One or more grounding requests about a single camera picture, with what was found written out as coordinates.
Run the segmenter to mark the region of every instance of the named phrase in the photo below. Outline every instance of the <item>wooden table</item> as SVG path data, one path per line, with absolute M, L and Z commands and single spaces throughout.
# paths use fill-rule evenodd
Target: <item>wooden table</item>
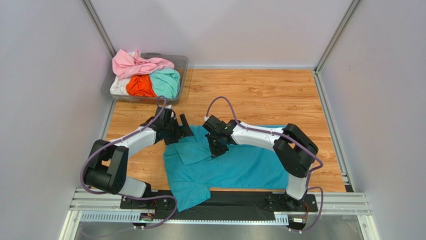
M 325 192 L 346 191 L 310 70 L 189 70 L 182 97 L 174 111 L 177 115 L 184 113 L 190 125 L 202 125 L 207 107 L 217 96 L 227 97 L 238 119 L 245 123 L 298 125 L 318 146 L 318 156 L 324 162 L 324 167 L 312 175 L 309 185 L 321 186 Z M 134 131 L 154 116 L 155 110 L 154 104 L 117 102 L 106 139 L 116 139 Z M 210 114 L 225 122 L 233 118 L 223 99 L 216 101 Z M 163 161 L 165 148 L 164 142 L 159 142 L 132 156 L 127 174 L 150 183 L 152 189 L 169 190 Z

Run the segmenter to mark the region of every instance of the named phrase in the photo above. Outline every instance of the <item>pile of clothes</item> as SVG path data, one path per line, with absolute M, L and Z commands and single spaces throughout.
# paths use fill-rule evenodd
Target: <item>pile of clothes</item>
M 181 76 L 175 65 L 166 59 L 144 59 L 139 50 L 119 50 L 112 58 L 112 71 L 116 74 L 109 91 L 112 95 L 158 97 L 174 99 L 181 87 Z

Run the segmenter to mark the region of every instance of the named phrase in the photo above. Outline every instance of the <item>turquoise towel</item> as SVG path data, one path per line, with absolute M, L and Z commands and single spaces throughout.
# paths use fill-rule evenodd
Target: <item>turquoise towel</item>
M 152 72 L 152 88 L 157 96 L 163 95 L 168 99 L 174 99 L 178 96 L 181 87 L 181 75 L 174 69 L 166 68 Z
M 286 189 L 289 174 L 275 152 L 249 145 L 230 145 L 211 158 L 202 126 L 190 126 L 194 136 L 170 144 L 164 152 L 168 184 L 179 212 L 210 199 L 209 188 Z

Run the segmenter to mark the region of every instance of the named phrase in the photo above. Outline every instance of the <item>wood grain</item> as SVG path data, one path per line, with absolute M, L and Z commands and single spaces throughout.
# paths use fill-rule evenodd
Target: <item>wood grain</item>
M 227 97 L 239 120 L 251 125 L 298 125 L 318 146 L 324 167 L 311 177 L 310 186 L 325 192 L 345 192 L 330 133 L 310 70 L 194 69 L 189 70 L 176 114 L 184 113 L 190 125 L 202 125 L 210 102 Z M 107 140 L 134 131 L 153 116 L 154 104 L 119 101 L 115 106 Z M 210 110 L 219 119 L 232 119 L 227 103 L 220 99 Z M 127 174 L 150 183 L 152 189 L 168 190 L 163 142 L 141 150 L 128 161 Z M 247 189 L 230 189 L 247 191 Z

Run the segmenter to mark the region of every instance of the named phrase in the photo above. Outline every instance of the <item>gray plastic bin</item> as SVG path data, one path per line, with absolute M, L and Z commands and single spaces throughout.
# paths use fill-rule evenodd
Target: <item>gray plastic bin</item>
M 175 105 L 179 102 L 182 96 L 182 91 L 184 90 L 185 77 L 187 76 L 188 70 L 188 58 L 186 56 L 178 55 L 163 55 L 160 53 L 141 53 L 140 56 L 144 59 L 150 58 L 163 58 L 169 60 L 174 64 L 174 69 L 180 74 L 180 89 L 176 98 L 167 98 L 167 104 Z M 107 96 L 112 96 L 113 98 L 119 101 L 128 101 L 128 102 L 139 102 L 139 103 L 148 103 L 155 104 L 157 101 L 156 97 L 146 97 L 146 96 L 128 96 L 128 95 L 116 95 L 111 94 L 110 88 L 114 83 L 115 75 L 112 73 L 113 77 L 107 77 L 103 82 L 100 92 Z

